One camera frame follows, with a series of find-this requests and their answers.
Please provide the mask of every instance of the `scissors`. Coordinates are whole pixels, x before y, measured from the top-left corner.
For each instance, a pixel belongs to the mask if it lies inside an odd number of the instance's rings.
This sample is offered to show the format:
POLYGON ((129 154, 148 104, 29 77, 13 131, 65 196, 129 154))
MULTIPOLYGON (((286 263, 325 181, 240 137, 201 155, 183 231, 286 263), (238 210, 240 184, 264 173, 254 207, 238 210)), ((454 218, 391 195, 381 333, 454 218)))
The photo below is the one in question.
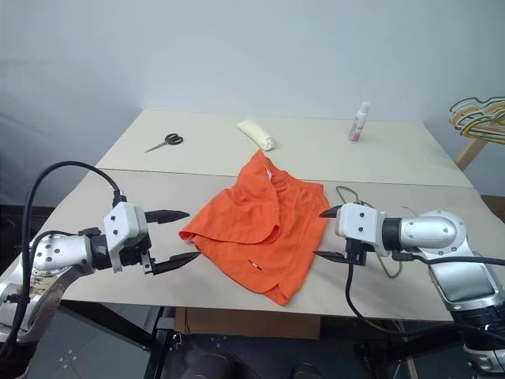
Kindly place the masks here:
POLYGON ((179 136, 177 133, 170 133, 168 136, 165 137, 165 140, 161 144, 156 145, 154 148, 150 148, 146 152, 150 152, 151 150, 154 150, 156 148, 161 148, 166 144, 181 144, 183 140, 184 138, 179 136))

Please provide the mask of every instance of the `black cable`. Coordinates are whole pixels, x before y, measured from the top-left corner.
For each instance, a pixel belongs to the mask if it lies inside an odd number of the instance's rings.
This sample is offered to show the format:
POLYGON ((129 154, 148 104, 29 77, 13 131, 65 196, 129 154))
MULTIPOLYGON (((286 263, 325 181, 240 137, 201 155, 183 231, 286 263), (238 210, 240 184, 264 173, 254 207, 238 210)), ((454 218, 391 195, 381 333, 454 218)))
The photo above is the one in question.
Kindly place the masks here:
POLYGON ((82 163, 82 162, 77 162, 77 161, 72 161, 72 160, 67 160, 59 163, 55 163, 48 168, 46 168, 38 178, 35 180, 35 182, 32 185, 32 188, 28 191, 28 196, 26 197, 26 202, 24 203, 24 210, 23 210, 23 221, 21 224, 21 260, 22 260, 22 265, 23 265, 23 282, 21 284, 21 293, 20 293, 20 299, 21 301, 17 303, 16 307, 16 313, 14 314, 14 319, 13 319, 13 326, 10 330, 9 335, 6 338, 6 341, 2 345, 2 349, 0 349, 0 357, 3 356, 10 348, 10 346, 16 342, 17 340, 17 333, 19 332, 19 329, 21 327, 21 323, 23 322, 24 315, 26 314, 26 309, 28 306, 28 300, 29 300, 29 295, 30 295, 30 276, 32 274, 32 264, 33 264, 33 258, 30 257, 30 230, 32 229, 32 205, 33 205, 33 199, 35 197, 35 194, 37 192, 37 189, 40 186, 40 183, 42 180, 50 174, 52 171, 60 168, 60 167, 65 167, 65 166, 77 166, 77 167, 83 167, 86 168, 90 171, 95 172, 96 174, 100 175, 102 178, 107 180, 109 184, 112 186, 112 189, 114 191, 114 201, 116 201, 116 198, 119 198, 121 196, 121 190, 119 189, 118 185, 116 182, 105 172, 101 171, 100 169, 93 167, 89 164, 82 163))
POLYGON ((488 265, 505 266, 505 260, 488 257, 445 257, 428 260, 422 257, 421 255, 412 254, 412 258, 414 260, 423 262, 425 265, 436 265, 438 263, 449 263, 449 262, 464 262, 464 263, 484 263, 488 265))
POLYGON ((427 328, 411 330, 408 332, 397 332, 395 330, 383 328, 383 327, 375 324, 374 322, 370 321, 367 317, 363 316, 360 313, 360 311, 357 310, 356 306, 354 306, 353 301, 350 298, 350 285, 353 281, 353 273, 354 273, 354 263, 352 262, 352 260, 349 260, 349 272, 347 274, 347 281, 346 281, 346 301, 347 301, 347 304, 352 309, 352 311, 357 316, 357 318, 359 318, 363 322, 366 322, 368 325, 372 326, 373 328, 380 330, 381 332, 387 333, 392 336, 409 337, 409 336, 419 336, 420 334, 425 334, 425 333, 432 333, 432 332, 447 330, 449 328, 456 328, 459 330, 466 330, 466 331, 479 333, 483 336, 488 336, 488 337, 494 338, 496 340, 499 340, 500 342, 505 343, 505 336, 501 336, 501 335, 493 333, 493 332, 485 332, 485 331, 480 330, 479 328, 471 326, 471 325, 463 325, 463 324, 456 324, 456 323, 429 326, 427 328))

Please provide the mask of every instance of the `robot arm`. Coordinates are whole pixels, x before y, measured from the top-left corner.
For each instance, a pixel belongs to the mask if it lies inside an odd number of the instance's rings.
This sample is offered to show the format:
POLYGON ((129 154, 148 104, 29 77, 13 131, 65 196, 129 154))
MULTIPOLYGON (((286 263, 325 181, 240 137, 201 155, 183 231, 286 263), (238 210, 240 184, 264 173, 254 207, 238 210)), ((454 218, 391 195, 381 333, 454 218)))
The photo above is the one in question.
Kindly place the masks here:
MULTIPOLYGON (((321 216, 335 217, 335 233, 363 244, 378 255, 411 261, 416 252, 433 261, 440 257, 479 257, 466 238, 466 226, 452 213, 436 210, 418 217, 388 218, 385 212, 360 204, 334 207, 321 216)), ((505 293, 491 267, 482 263, 448 262, 429 265, 440 297, 454 321, 505 336, 505 293)), ((505 343, 464 332, 465 351, 475 370, 505 373, 505 343)))
MULTIPOLYGON (((30 302, 17 333, 17 342, 0 358, 0 377, 14 378, 26 372, 36 344, 51 322, 65 290, 78 278, 91 275, 97 269, 112 268, 120 272, 123 266, 136 264, 142 264, 144 273, 156 275, 180 268, 197 257, 198 252, 183 253, 169 261, 155 263, 149 255, 148 222, 165 223, 186 216, 189 214, 179 211, 144 213, 139 206, 121 201, 103 219, 105 234, 93 227, 79 231, 78 235, 48 231, 35 238, 30 302)), ((13 327, 22 278, 20 259, 16 268, 0 281, 0 343, 7 340, 13 327)))

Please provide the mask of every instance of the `scissors handle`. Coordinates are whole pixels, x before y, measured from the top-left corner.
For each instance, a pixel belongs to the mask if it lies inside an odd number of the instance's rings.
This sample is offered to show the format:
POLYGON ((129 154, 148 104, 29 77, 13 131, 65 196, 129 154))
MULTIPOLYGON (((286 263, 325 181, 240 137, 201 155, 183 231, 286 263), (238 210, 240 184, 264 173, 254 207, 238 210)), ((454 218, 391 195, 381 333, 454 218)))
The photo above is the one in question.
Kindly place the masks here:
POLYGON ((177 133, 170 133, 165 137, 165 142, 167 144, 181 144, 184 138, 180 137, 177 133))

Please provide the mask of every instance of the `cable connector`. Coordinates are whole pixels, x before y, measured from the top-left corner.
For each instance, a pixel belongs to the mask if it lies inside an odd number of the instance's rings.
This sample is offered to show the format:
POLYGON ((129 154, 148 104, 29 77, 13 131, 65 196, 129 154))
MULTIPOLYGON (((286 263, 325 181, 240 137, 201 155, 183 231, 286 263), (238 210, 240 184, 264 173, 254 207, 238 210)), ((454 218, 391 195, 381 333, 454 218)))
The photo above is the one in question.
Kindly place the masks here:
POLYGON ((121 193, 121 191, 114 191, 114 199, 112 200, 112 208, 121 203, 122 201, 127 201, 126 196, 121 193))
POLYGON ((408 262, 414 260, 412 253, 403 253, 397 250, 393 251, 391 257, 393 258, 393 261, 400 261, 400 262, 408 262))

